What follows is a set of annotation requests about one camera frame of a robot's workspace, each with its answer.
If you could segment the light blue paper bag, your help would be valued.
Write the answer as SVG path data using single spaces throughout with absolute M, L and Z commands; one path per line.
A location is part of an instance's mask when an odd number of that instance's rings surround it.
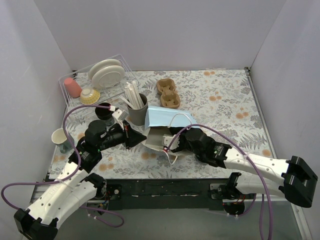
M 164 134 L 170 134 L 170 127 L 186 127 L 196 124 L 196 120 L 188 111 L 171 109 L 159 106 L 149 106 L 145 116 L 143 135 L 147 137 L 142 144 L 162 154 L 166 154 L 170 165 L 174 165 L 178 157 L 191 156 L 190 153 L 173 153 L 164 149 L 162 137 Z

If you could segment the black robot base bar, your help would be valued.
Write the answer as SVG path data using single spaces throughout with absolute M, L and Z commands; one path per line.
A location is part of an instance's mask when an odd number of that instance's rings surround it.
M 209 209 L 222 211 L 227 178 L 106 179 L 89 203 L 110 211 L 136 209 Z

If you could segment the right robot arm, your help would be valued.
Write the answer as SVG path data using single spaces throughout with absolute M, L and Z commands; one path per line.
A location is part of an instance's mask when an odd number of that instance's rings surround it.
M 227 183 L 215 190 L 216 195 L 237 199 L 265 194 L 283 197 L 302 208 L 312 206 L 318 176 L 303 158 L 276 159 L 245 153 L 234 142 L 215 141 L 195 125 L 172 127 L 170 132 L 162 138 L 165 152 L 191 152 L 202 163 L 233 171 Z

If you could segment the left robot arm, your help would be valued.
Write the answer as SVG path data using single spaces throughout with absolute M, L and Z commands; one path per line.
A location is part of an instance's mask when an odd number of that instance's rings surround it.
M 110 128 L 102 120 L 94 120 L 69 157 L 57 183 L 27 209 L 18 209 L 14 220 L 18 231 L 29 240 L 53 240 L 61 225 L 85 202 L 106 196 L 106 181 L 92 172 L 102 159 L 102 151 L 124 145 L 133 148 L 146 136 L 132 129 L 127 121 Z

